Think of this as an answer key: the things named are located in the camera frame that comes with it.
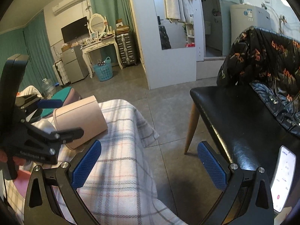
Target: teal cushion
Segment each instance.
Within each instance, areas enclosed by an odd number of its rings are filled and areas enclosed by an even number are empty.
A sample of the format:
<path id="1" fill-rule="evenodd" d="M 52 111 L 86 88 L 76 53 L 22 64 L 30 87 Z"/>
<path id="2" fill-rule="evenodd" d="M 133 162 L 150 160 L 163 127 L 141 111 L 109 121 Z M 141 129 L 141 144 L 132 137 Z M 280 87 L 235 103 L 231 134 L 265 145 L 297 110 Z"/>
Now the teal cushion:
<path id="1" fill-rule="evenodd" d="M 63 88 L 61 91 L 55 93 L 52 96 L 51 100 L 61 100 L 62 102 L 65 102 L 67 96 L 70 93 L 70 90 L 71 90 L 71 87 Z M 41 117 L 44 118 L 44 117 L 50 115 L 51 113 L 53 113 L 53 111 L 54 111 L 54 108 L 44 109 L 41 114 Z"/>

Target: smartphone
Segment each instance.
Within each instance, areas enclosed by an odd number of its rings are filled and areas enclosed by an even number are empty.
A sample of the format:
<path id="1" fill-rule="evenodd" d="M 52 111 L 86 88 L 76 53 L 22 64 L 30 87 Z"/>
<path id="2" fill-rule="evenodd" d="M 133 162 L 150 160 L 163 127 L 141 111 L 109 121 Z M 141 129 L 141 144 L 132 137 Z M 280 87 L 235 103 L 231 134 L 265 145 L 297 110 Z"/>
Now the smartphone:
<path id="1" fill-rule="evenodd" d="M 280 147 L 271 182 L 273 208 L 280 213 L 289 197 L 296 167 L 296 155 L 285 146 Z"/>

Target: ceiling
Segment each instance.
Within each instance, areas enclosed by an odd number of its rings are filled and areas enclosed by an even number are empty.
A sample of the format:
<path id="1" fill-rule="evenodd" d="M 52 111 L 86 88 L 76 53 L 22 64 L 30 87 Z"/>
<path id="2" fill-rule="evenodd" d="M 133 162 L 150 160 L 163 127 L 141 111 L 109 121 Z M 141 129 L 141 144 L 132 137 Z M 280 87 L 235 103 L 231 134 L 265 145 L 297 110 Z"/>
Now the ceiling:
<path id="1" fill-rule="evenodd" d="M 25 26 L 51 1 L 53 0 L 14 0 L 0 21 L 0 34 Z"/>

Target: white vanity table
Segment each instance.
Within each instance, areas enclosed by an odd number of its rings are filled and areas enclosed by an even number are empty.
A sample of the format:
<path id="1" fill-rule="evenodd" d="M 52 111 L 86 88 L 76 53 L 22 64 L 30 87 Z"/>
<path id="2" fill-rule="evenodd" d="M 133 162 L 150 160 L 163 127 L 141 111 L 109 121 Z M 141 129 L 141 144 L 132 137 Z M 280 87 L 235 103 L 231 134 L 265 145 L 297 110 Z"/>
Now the white vanity table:
<path id="1" fill-rule="evenodd" d="M 91 43 L 85 47 L 81 47 L 82 56 L 83 56 L 83 59 L 84 59 L 86 65 L 88 66 L 88 71 L 89 71 L 91 78 L 93 78 L 94 69 L 93 69 L 91 58 L 89 56 L 89 52 L 91 52 L 93 50 L 97 50 L 97 49 L 105 47 L 105 46 L 108 46 L 108 45 L 111 45 L 111 44 L 113 44 L 115 46 L 115 52 L 117 54 L 118 63 L 119 63 L 120 68 L 121 69 L 124 68 L 122 65 L 122 62 L 121 62 L 118 44 L 116 42 L 115 31 L 113 31 L 113 33 L 110 34 L 111 37 L 109 37 L 107 39 L 105 37 L 101 38 L 103 36 L 103 34 L 105 34 L 106 29 L 108 30 L 107 21 L 100 14 L 93 14 L 90 19 L 89 30 L 92 33 L 98 31 L 100 39 L 99 39 L 99 41 Z"/>

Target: hanging clothes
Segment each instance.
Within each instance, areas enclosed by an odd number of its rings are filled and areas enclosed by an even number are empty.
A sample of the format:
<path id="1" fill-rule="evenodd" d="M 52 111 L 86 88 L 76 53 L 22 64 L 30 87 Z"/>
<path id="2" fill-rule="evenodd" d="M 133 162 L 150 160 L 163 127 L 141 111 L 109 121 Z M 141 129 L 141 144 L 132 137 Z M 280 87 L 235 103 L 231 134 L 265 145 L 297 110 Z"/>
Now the hanging clothes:
<path id="1" fill-rule="evenodd" d="M 193 20 L 194 8 L 191 0 L 164 0 L 165 16 L 171 23 L 187 23 Z"/>
<path id="2" fill-rule="evenodd" d="M 178 0 L 164 0 L 166 19 L 180 20 Z"/>
<path id="3" fill-rule="evenodd" d="M 161 49 L 162 50 L 172 49 L 167 31 L 166 31 L 166 27 L 164 27 L 163 25 L 159 25 L 158 28 L 159 28 Z"/>

